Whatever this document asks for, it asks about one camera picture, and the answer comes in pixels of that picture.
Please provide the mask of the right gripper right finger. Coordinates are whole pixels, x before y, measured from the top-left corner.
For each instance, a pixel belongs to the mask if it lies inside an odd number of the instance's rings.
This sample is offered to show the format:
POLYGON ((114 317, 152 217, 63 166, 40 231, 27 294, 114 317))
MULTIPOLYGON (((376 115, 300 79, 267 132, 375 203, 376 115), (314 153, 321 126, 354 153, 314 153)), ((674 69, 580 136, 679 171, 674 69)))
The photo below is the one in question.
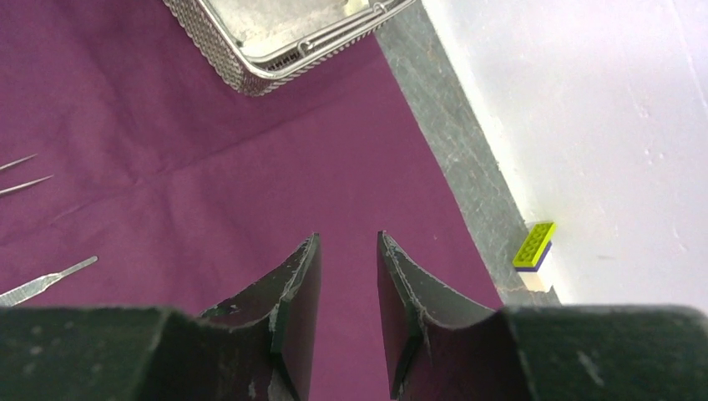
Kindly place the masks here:
POLYGON ((677 306, 485 307, 386 232, 377 285, 394 400, 704 400, 707 318, 677 306))

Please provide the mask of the steel scalpel handle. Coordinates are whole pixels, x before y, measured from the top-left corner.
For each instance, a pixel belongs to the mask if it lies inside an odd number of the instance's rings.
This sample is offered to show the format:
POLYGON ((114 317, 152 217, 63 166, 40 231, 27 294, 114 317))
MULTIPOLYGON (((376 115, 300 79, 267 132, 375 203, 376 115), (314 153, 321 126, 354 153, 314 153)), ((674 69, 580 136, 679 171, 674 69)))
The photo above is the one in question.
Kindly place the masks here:
POLYGON ((15 158, 1 159, 1 197, 7 197, 18 192, 22 192, 43 182, 51 180, 55 174, 46 171, 27 171, 26 173, 16 173, 17 169, 23 169, 27 164, 32 164, 39 156, 39 153, 32 153, 15 158))
POLYGON ((1 294, 1 307, 14 307, 18 304, 38 296, 45 292, 52 285, 60 282, 62 279, 84 269, 87 266, 94 264, 99 259, 98 256, 91 256, 77 264, 63 269, 60 272, 52 272, 40 277, 34 278, 29 282, 10 289, 1 294))

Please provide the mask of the purple cloth wrap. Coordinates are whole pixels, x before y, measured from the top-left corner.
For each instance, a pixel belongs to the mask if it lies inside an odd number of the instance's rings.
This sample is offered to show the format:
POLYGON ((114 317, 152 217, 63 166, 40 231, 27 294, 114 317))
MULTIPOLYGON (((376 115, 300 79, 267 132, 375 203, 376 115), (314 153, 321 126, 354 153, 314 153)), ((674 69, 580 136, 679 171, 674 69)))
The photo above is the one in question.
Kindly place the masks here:
POLYGON ((501 300, 392 71, 365 38, 264 97, 235 92, 160 1, 4 1, 1 159, 55 174, 1 199, 1 288, 199 313, 321 236, 310 397, 386 400, 377 233, 501 300))

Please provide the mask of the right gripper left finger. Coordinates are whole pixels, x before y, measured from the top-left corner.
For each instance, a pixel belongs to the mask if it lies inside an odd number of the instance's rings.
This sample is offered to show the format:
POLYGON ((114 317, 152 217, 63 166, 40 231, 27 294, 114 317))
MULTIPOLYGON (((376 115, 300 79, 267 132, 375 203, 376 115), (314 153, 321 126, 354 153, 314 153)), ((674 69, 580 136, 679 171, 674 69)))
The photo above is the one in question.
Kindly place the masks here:
POLYGON ((193 317, 168 307, 5 307, 4 400, 306 400, 321 239, 193 317))

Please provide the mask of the metal instrument tray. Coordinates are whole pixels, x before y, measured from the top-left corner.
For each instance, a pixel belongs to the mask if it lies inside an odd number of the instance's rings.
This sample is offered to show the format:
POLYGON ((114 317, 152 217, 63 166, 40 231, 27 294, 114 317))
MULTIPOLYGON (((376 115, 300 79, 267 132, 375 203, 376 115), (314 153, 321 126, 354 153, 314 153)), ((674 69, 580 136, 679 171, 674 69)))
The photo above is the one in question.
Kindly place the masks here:
POLYGON ((403 0, 172 0, 166 7, 232 89, 268 94, 378 30, 403 0))

